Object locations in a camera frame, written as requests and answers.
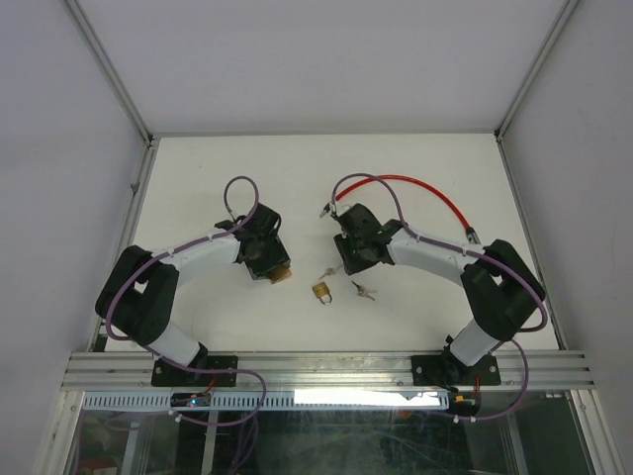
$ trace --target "set of keys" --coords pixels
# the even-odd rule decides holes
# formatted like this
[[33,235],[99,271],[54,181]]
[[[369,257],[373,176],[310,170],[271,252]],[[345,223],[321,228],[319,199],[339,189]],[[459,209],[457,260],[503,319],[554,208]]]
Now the set of keys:
[[[322,280],[325,277],[328,277],[328,276],[336,274],[336,272],[338,272],[338,270],[340,270],[340,268],[342,266],[343,266],[343,264],[340,264],[338,267],[327,267],[325,272],[318,279],[320,282],[318,282],[317,285],[315,285],[313,287],[313,292],[315,293],[315,296],[324,305],[331,304],[332,296],[329,293],[329,288],[327,287],[327,284],[325,284],[325,282],[323,282]],[[378,292],[377,290],[368,289],[364,285],[357,284],[353,280],[352,280],[352,284],[354,284],[354,287],[356,287],[356,295],[357,296],[359,296],[359,297],[366,297],[366,298],[370,299],[371,301],[376,302],[376,298],[373,295],[371,295],[371,294],[377,293]]]

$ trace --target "red wire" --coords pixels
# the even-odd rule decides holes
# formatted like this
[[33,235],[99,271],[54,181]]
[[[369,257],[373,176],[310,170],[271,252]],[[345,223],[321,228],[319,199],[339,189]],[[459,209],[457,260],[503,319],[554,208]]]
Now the red wire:
[[[446,205],[451,209],[451,211],[455,214],[457,219],[460,221],[460,223],[464,227],[464,230],[467,231],[471,227],[471,225],[466,220],[466,217],[464,217],[462,212],[459,211],[457,206],[455,206],[455,204],[451,200],[449,200],[448,197],[444,193],[439,191],[437,188],[429,185],[428,183],[424,183],[423,181],[417,180],[415,178],[411,178],[410,176],[404,176],[404,175],[378,175],[378,177],[382,178],[383,180],[407,181],[408,183],[413,183],[414,185],[425,188],[426,190],[430,191],[435,196],[437,196],[444,203],[446,203]],[[349,192],[354,191],[356,188],[359,188],[367,183],[371,183],[372,181],[374,181],[373,178],[365,178],[364,180],[360,180],[356,183],[349,185],[343,191],[338,193],[338,195],[336,195],[336,201],[340,201],[340,199],[343,198],[345,195],[347,195]]]

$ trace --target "white light strip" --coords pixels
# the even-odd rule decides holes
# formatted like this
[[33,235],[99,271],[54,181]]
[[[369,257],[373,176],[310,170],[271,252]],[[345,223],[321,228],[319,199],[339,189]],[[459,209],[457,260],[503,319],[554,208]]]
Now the white light strip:
[[379,406],[386,408],[429,408],[442,406],[435,391],[417,393],[410,399],[400,393],[338,390],[338,389],[298,389],[295,404],[332,404],[350,406]]

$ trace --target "padlock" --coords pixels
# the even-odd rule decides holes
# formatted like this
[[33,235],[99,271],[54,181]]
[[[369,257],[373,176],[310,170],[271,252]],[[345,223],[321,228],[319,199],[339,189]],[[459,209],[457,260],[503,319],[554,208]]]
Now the padlock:
[[313,287],[313,292],[322,304],[329,305],[332,303],[332,296],[329,293],[329,289],[327,288],[327,284],[325,284],[325,282],[317,283],[317,285]]

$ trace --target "silver key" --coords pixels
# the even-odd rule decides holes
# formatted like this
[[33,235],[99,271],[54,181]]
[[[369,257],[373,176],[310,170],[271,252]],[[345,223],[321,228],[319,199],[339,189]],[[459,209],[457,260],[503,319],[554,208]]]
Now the silver key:
[[368,299],[371,299],[372,301],[376,302],[376,299],[370,294],[375,294],[376,292],[378,292],[377,290],[369,290],[364,285],[359,285],[353,280],[352,280],[352,284],[354,284],[354,286],[356,287],[356,295],[358,295],[359,297],[367,297]]
[[325,277],[327,277],[328,275],[334,275],[336,272],[338,272],[338,269],[340,269],[343,266],[343,264],[340,264],[338,267],[327,267],[325,270],[325,273],[318,279],[323,279]]

